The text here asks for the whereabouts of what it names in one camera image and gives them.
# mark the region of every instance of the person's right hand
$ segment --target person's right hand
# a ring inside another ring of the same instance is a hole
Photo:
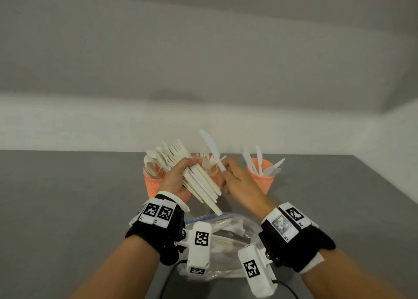
[[[277,205],[264,195],[249,172],[240,167],[235,157],[227,157],[222,163],[227,169],[222,174],[229,194],[260,220],[264,219]]]

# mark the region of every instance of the black wristband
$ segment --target black wristband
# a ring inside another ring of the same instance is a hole
[[[173,201],[164,195],[157,195],[156,198]],[[131,228],[126,233],[125,238],[132,235],[139,236],[160,254],[160,262],[162,264],[175,264],[179,260],[179,252],[175,247],[174,242],[178,242],[182,239],[182,230],[185,228],[184,211],[179,205],[176,205],[167,228],[143,223],[138,220],[140,215],[141,214],[137,215],[137,220],[132,224]]]
[[[282,209],[278,210],[280,211],[280,214],[278,213],[279,217],[285,217],[284,220],[280,220],[281,223],[286,223],[288,226],[285,224],[285,226],[277,228],[276,223],[273,225],[265,220],[261,224],[263,231],[259,234],[275,266],[285,265],[293,268],[296,272],[300,272],[319,250],[333,250],[336,248],[334,241],[319,228],[312,224],[298,225],[297,221],[287,212]],[[290,239],[286,236],[286,230],[289,229],[289,226],[293,226],[297,230],[297,233]]]

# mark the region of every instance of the person's left hand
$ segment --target person's left hand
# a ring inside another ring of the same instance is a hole
[[[178,196],[187,203],[191,198],[191,192],[183,186],[183,172],[187,167],[191,167],[196,163],[202,164],[201,159],[183,158],[165,175],[163,182],[159,187],[159,191],[168,191]]]

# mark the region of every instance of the wrist strap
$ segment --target wrist strap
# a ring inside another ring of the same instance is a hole
[[[323,258],[321,249],[333,250],[334,241],[290,203],[284,203],[265,217],[259,234],[276,266],[288,266],[306,272]]]
[[[129,225],[125,238],[137,235],[145,240],[160,254],[162,264],[173,265],[179,260],[174,242],[182,239],[184,211],[172,199],[162,194],[149,199]]]

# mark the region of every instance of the black cable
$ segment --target black cable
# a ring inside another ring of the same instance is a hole
[[[290,288],[288,285],[286,285],[284,282],[280,281],[280,280],[272,280],[273,284],[280,284],[285,286],[287,289],[290,290],[290,292],[293,294],[293,296],[295,296],[296,299],[299,299],[299,297],[297,296],[297,294],[295,294],[295,292],[293,291],[292,288]]]
[[[175,270],[175,268],[176,268],[178,265],[180,265],[180,264],[185,264],[185,263],[187,263],[187,259],[183,259],[183,260],[181,260],[181,261],[178,261],[178,262],[177,262],[177,263],[175,263],[175,264],[174,264],[174,266],[171,268],[171,270],[170,270],[170,272],[169,272],[169,275],[167,276],[167,279],[165,280],[164,285],[163,285],[163,287],[162,287],[162,289],[161,289],[161,293],[160,293],[160,298],[159,298],[159,299],[162,299],[163,294],[164,294],[164,290],[165,290],[165,288],[167,287],[167,284],[169,283],[169,279],[170,279],[170,277],[171,277],[171,274],[173,273],[173,271]]]

